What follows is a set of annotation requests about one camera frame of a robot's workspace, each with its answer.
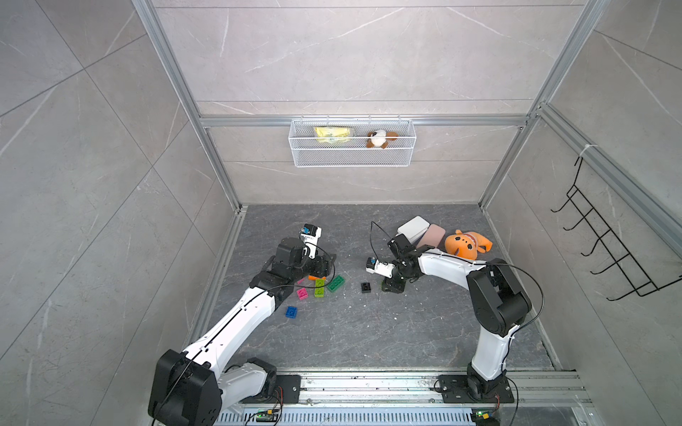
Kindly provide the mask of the dark green lego brick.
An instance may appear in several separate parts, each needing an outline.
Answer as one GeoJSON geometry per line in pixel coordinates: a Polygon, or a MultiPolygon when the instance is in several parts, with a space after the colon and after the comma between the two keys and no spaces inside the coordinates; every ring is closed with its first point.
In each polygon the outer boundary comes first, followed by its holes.
{"type": "Polygon", "coordinates": [[[326,287],[328,291],[334,293],[338,289],[340,289],[346,282],[346,279],[343,276],[336,276],[326,287]]]}

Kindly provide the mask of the lime green long brick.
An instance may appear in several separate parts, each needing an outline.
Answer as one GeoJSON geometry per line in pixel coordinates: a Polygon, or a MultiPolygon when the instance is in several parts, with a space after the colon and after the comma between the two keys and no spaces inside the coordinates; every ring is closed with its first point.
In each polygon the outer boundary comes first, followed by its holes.
{"type": "Polygon", "coordinates": [[[314,283],[314,297],[323,298],[325,296],[325,279],[317,279],[314,283]]]}

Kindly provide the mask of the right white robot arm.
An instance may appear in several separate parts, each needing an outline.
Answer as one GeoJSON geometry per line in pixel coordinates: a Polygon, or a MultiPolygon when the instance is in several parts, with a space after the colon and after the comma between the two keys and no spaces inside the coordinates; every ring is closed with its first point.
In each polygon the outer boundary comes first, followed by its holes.
{"type": "Polygon", "coordinates": [[[384,277],[382,290],[400,294],[406,283],[433,276],[469,292],[480,335],[476,352],[467,366],[467,388],[473,399],[494,397],[504,387],[511,340],[522,328],[532,302],[512,266],[502,259],[479,262],[449,255],[431,246],[415,247],[399,234],[388,243],[394,260],[370,258],[369,273],[384,277]]]}

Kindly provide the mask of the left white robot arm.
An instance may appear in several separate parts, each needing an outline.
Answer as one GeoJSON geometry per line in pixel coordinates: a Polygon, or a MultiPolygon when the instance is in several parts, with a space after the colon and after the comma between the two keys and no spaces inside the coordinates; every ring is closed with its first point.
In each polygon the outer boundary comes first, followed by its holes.
{"type": "Polygon", "coordinates": [[[235,368],[228,363],[302,280],[333,276],[335,261],[335,255],[313,241],[281,240],[275,255],[222,319],[183,351],[169,350],[158,360],[149,416],[164,425],[213,425],[222,410],[245,399],[270,399],[274,366],[255,358],[235,368]]]}

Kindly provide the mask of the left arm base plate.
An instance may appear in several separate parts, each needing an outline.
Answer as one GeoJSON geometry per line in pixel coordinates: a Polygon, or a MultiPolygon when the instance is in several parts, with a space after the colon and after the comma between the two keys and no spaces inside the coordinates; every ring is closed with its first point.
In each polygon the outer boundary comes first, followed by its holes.
{"type": "Polygon", "coordinates": [[[277,375],[266,380],[264,389],[255,396],[241,401],[242,404],[265,404],[281,401],[283,404],[298,404],[302,376],[277,375]]]}

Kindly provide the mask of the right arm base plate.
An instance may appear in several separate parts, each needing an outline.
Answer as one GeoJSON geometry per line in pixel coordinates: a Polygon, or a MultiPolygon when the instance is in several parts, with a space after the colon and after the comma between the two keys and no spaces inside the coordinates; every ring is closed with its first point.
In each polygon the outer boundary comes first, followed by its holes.
{"type": "Polygon", "coordinates": [[[440,375],[433,388],[446,404],[506,404],[515,401],[512,387],[505,376],[485,381],[476,375],[440,375]]]}

